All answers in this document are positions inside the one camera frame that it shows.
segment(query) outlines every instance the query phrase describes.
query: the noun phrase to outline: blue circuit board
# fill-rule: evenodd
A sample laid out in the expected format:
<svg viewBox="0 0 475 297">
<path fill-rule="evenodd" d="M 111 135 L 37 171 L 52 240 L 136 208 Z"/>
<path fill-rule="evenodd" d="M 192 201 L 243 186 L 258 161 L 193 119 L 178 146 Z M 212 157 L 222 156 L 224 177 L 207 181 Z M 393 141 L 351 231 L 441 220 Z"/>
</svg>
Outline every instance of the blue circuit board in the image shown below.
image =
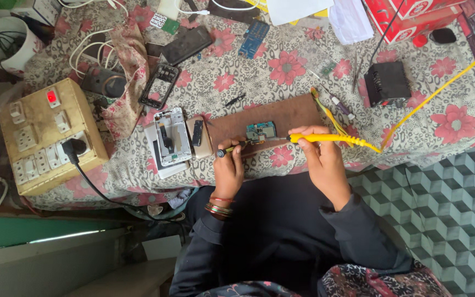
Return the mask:
<svg viewBox="0 0 475 297">
<path fill-rule="evenodd" d="M 270 27 L 268 24 L 254 19 L 247 31 L 245 31 L 245 34 L 243 34 L 245 41 L 243 41 L 241 44 L 238 54 L 245 55 L 247 59 L 254 59 L 254 55 L 263 42 L 265 36 L 267 36 L 269 28 Z"/>
</svg>

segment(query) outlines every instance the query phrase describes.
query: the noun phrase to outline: black power cord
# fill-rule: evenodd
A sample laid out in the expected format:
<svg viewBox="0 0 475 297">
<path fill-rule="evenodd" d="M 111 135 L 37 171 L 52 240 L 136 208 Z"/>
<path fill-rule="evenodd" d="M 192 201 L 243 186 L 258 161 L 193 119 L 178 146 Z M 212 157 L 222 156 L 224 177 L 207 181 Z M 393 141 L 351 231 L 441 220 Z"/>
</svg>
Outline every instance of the black power cord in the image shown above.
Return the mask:
<svg viewBox="0 0 475 297">
<path fill-rule="evenodd" d="M 170 219 L 156 219 L 156 218 L 152 217 L 149 213 L 143 211 L 141 208 L 138 208 L 138 207 L 136 207 L 134 205 L 131 205 L 131 204 L 118 202 L 118 201 L 113 201 L 113 200 L 107 198 L 104 194 L 102 194 L 102 192 L 100 192 L 100 190 L 98 190 L 98 188 L 96 188 L 96 186 L 93 185 L 91 180 L 89 180 L 89 178 L 83 172 L 82 168 L 79 165 L 80 160 L 78 159 L 78 154 L 82 154 L 83 152 L 85 152 L 85 150 L 87 148 L 87 145 L 85 144 L 85 141 L 82 141 L 80 139 L 71 138 L 68 141 L 62 143 L 62 148 L 63 148 L 63 152 L 67 155 L 67 157 L 71 161 L 71 164 L 73 164 L 76 167 L 76 170 L 78 170 L 80 175 L 82 175 L 83 179 L 87 182 L 87 184 L 91 187 L 91 189 L 93 189 L 98 194 L 98 196 L 100 196 L 102 199 L 106 200 L 109 203 L 114 203 L 114 204 L 120 205 L 122 207 L 129 208 L 132 211 L 134 211 L 135 213 L 138 213 L 140 215 L 144 215 L 152 221 L 158 221 L 158 222 L 159 221 L 165 221 L 165 222 L 171 222 L 171 223 L 179 224 L 179 226 L 181 227 L 182 242 L 183 243 L 186 242 L 185 241 L 186 231 L 184 229 L 184 226 L 180 222 L 170 220 Z"/>
<path fill-rule="evenodd" d="M 405 0 L 402 0 L 401 1 L 401 4 L 399 5 L 399 7 L 397 8 L 397 11 L 395 12 L 395 14 L 393 15 L 392 17 L 392 20 L 390 21 L 390 23 L 388 24 L 388 26 L 386 27 L 386 30 L 384 30 L 384 33 L 382 34 L 382 37 L 380 38 L 379 40 L 379 44 L 377 44 L 377 47 L 375 48 L 375 51 L 373 51 L 373 54 L 371 55 L 371 58 L 369 59 L 369 67 L 371 67 L 371 65 L 373 65 L 373 57 L 375 56 L 375 54 L 377 53 L 377 50 L 379 49 L 380 47 L 380 44 L 382 43 L 382 41 L 384 40 L 384 37 L 386 37 L 386 33 L 388 33 L 388 30 L 390 29 L 390 27 L 392 26 L 393 24 L 393 21 L 395 20 L 395 18 L 397 17 L 397 15 L 399 14 L 399 10 L 401 10 L 401 7 L 402 5 L 404 4 Z"/>
</svg>

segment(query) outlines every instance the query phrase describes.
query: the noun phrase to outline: geometric cube pattern rug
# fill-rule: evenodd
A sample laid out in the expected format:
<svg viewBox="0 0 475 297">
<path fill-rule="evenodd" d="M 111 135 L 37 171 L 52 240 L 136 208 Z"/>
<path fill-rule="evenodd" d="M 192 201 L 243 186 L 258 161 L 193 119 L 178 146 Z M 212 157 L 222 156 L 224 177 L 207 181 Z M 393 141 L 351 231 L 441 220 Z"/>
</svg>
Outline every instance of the geometric cube pattern rug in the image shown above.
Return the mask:
<svg viewBox="0 0 475 297">
<path fill-rule="evenodd" d="M 454 296 L 475 296 L 475 147 L 426 168 L 349 179 Z"/>
</svg>

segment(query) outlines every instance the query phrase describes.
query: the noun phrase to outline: woman's right hand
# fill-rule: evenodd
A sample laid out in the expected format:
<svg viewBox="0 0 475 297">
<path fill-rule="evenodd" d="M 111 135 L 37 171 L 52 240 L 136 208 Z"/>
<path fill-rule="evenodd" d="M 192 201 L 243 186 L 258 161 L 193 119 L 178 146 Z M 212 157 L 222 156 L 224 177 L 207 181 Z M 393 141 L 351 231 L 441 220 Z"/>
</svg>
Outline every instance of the woman's right hand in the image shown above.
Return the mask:
<svg viewBox="0 0 475 297">
<path fill-rule="evenodd" d="M 293 133 L 331 134 L 331 131 L 324 126 L 301 126 L 289 130 L 289 135 Z M 298 144 L 307 158 L 313 184 L 333 203 L 335 210 L 340 211 L 351 196 L 340 148 L 333 141 L 310 143 L 304 138 L 298 139 Z"/>
</svg>

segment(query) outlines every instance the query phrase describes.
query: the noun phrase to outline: red cap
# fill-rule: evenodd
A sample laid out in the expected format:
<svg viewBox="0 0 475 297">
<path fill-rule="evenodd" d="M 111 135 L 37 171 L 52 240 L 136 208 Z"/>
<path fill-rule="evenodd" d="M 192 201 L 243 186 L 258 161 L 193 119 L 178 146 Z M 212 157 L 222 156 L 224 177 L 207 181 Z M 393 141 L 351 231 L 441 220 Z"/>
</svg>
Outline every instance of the red cap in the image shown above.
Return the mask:
<svg viewBox="0 0 475 297">
<path fill-rule="evenodd" d="M 424 35 L 417 35 L 416 37 L 413 37 L 412 42 L 413 42 L 413 45 L 420 48 L 428 43 L 428 39 Z"/>
</svg>

